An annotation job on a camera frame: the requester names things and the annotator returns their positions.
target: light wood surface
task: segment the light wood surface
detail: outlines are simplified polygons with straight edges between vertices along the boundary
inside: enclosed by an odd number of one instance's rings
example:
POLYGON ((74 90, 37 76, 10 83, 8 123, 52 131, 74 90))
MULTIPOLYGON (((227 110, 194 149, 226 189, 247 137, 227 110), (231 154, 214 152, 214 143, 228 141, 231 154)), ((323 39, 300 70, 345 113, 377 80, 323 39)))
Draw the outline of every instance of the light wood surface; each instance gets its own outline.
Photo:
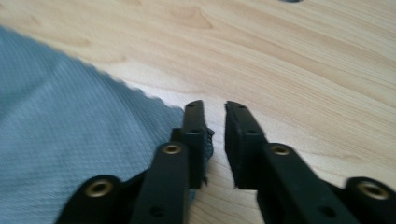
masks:
POLYGON ((191 223, 262 223, 255 192, 233 189, 227 100, 321 178, 396 189, 395 1, 0 0, 0 24, 168 105, 204 100, 215 155, 191 223))

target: blue microfiber cloth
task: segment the blue microfiber cloth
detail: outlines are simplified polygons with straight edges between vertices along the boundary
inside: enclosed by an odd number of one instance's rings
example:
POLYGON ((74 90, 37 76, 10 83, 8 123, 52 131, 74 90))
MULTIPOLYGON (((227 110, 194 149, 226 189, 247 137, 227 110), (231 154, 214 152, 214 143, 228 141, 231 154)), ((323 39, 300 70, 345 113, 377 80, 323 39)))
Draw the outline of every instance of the blue microfiber cloth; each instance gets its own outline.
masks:
POLYGON ((146 170, 182 116, 0 27, 0 223, 53 223, 86 179, 146 170))

